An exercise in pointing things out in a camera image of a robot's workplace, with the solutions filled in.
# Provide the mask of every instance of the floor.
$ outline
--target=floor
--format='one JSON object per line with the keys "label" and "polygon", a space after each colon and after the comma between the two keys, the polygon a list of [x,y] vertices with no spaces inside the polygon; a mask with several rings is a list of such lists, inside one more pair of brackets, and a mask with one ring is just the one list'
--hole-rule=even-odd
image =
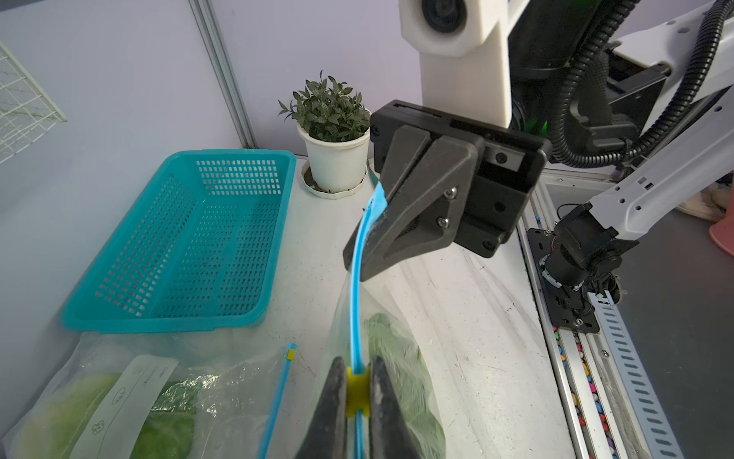
{"label": "floor", "polygon": [[734,258],[711,224],[672,211],[624,255],[619,304],[687,458],[731,457]]}

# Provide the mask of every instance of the ziplock bag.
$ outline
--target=ziplock bag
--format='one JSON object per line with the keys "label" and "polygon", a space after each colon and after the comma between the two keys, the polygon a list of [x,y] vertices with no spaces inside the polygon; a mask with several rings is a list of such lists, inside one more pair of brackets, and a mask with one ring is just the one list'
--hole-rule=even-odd
{"label": "ziplock bag", "polygon": [[[382,357],[418,454],[422,459],[444,459],[446,437],[421,350],[387,289],[380,289],[375,283],[359,282],[359,263],[366,235],[386,205],[382,186],[378,185],[357,231],[355,260],[339,297],[316,388],[320,392],[335,357],[344,357],[345,364],[355,375],[363,374],[366,363],[373,357]],[[360,412],[349,419],[349,457],[368,457],[367,425]]]}
{"label": "ziplock bag", "polygon": [[265,458],[294,349],[84,333],[2,443],[8,459]]}

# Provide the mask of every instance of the screw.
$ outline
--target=screw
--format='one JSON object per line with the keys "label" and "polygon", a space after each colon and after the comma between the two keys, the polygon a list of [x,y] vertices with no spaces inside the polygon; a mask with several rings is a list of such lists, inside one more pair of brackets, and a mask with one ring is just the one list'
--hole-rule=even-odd
{"label": "screw", "polygon": [[443,197],[446,199],[455,199],[457,194],[459,194],[459,190],[456,187],[452,187],[443,192]]}

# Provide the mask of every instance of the perforated metal strip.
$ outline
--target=perforated metal strip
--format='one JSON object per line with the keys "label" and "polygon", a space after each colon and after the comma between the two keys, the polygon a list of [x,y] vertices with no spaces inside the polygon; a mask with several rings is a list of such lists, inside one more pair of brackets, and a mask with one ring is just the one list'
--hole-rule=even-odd
{"label": "perforated metal strip", "polygon": [[627,327],[619,315],[619,310],[609,292],[606,292],[606,295],[606,300],[600,300],[593,294],[589,294],[589,299],[596,308],[599,325],[609,343],[608,351],[614,357],[614,363],[622,376],[622,382],[650,453],[655,459],[683,458],[683,452],[673,435],[653,385],[632,344]]}

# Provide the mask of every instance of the green leaves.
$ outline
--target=green leaves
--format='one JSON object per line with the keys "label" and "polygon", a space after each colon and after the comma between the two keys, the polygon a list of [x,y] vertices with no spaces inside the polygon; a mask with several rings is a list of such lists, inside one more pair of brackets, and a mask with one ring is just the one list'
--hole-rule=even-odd
{"label": "green leaves", "polygon": [[290,108],[278,101],[280,113],[298,122],[311,137],[325,142],[348,142],[362,137],[369,129],[369,112],[362,105],[362,93],[349,97],[353,88],[333,76],[306,80],[303,91],[294,91]]}

